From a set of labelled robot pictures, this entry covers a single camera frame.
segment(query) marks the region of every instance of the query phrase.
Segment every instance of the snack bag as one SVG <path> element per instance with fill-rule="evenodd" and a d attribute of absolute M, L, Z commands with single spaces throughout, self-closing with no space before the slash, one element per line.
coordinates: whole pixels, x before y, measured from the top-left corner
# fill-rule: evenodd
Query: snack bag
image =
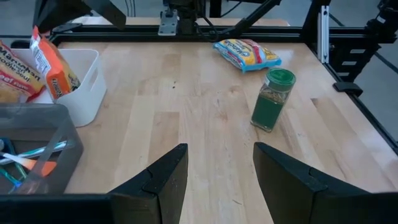
<path fill-rule="evenodd" d="M 45 77 L 47 88 L 54 100 L 73 92 L 80 86 L 80 81 L 62 57 L 58 48 L 33 29 L 30 49 L 36 61 L 38 71 Z"/>
<path fill-rule="evenodd" d="M 213 48 L 243 73 L 282 64 L 278 55 L 249 39 L 225 39 L 215 43 Z"/>
<path fill-rule="evenodd" d="M 43 88 L 40 74 L 0 41 L 0 103 L 25 103 Z"/>

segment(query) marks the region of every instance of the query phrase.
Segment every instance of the wooden tabletop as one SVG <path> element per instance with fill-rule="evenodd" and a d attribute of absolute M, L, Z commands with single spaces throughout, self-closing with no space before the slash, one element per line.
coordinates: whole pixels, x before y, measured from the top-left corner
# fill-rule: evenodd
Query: wooden tabletop
<path fill-rule="evenodd" d="M 250 124 L 267 70 L 242 74 L 210 43 L 63 44 L 99 51 L 108 86 L 96 119 L 78 129 L 85 151 L 67 192 L 107 192 L 186 142 L 180 223 L 272 223 L 256 141 L 365 190 L 396 191 L 397 156 L 306 45 L 263 46 L 297 76 L 271 133 Z"/>

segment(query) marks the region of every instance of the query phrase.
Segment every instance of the floor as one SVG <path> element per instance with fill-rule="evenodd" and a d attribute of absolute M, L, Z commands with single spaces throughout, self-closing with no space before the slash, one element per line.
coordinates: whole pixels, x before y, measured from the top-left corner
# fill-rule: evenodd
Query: floor
<path fill-rule="evenodd" d="M 130 4 L 129 0 L 112 0 L 115 5 L 127 14 L 126 2 L 129 5 L 131 16 L 155 17 L 162 10 L 161 0 L 136 1 Z M 333 0 L 330 6 L 331 13 L 346 26 L 364 26 L 374 18 L 377 13 L 379 0 L 366 0 L 358 4 L 356 0 Z M 223 12 L 236 4 L 236 1 L 224 1 Z M 292 26 L 301 26 L 307 15 L 310 0 L 282 0 L 280 6 L 273 8 L 265 18 L 285 19 Z M 226 17 L 245 17 L 249 15 L 258 4 L 242 3 Z M 0 22 L 2 29 L 0 35 L 29 35 L 33 16 L 34 1 L 26 0 L 0 0 Z M 331 26 L 338 26 L 330 21 Z M 398 67 L 398 42 L 391 45 L 382 45 L 379 54 L 391 64 Z M 377 57 L 366 65 L 356 83 L 364 90 L 361 100 L 380 121 L 380 123 L 398 139 L 398 74 L 386 66 Z"/>

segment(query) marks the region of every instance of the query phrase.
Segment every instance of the orange package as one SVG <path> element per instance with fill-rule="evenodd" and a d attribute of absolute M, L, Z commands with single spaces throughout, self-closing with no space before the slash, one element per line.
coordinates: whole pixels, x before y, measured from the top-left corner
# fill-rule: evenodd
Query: orange package
<path fill-rule="evenodd" d="M 0 103 L 25 103 L 43 88 L 40 74 L 0 41 Z"/>
<path fill-rule="evenodd" d="M 47 88 L 53 99 L 73 92 L 80 86 L 80 81 L 62 57 L 58 48 L 33 29 L 30 49 L 33 52 L 38 71 L 45 77 Z"/>

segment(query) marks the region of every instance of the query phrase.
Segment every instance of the metal bracket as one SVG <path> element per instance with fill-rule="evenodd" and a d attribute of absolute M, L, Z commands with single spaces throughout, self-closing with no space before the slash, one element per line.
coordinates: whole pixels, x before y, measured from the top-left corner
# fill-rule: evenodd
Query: metal bracket
<path fill-rule="evenodd" d="M 56 28 L 54 28 L 52 30 L 52 32 L 54 34 L 59 34 L 59 33 L 63 33 L 63 32 L 66 32 L 66 31 L 72 31 L 74 28 L 81 27 L 81 26 L 83 26 L 82 23 L 71 23 L 71 22 L 69 22 L 69 23 L 57 26 Z"/>
<path fill-rule="evenodd" d="M 318 59 L 329 63 L 329 6 L 322 6 L 318 15 Z"/>
<path fill-rule="evenodd" d="M 340 92 L 340 93 L 345 92 L 347 94 L 352 94 L 357 97 L 361 96 L 361 94 L 363 93 L 363 90 L 361 89 L 361 87 L 359 87 L 357 84 L 351 83 L 351 82 L 336 82 L 333 84 L 333 88 L 337 92 Z"/>
<path fill-rule="evenodd" d="M 178 15 L 177 10 L 174 9 L 172 14 L 170 11 L 164 10 L 160 12 L 160 25 L 158 35 L 160 36 L 174 36 L 177 33 Z"/>

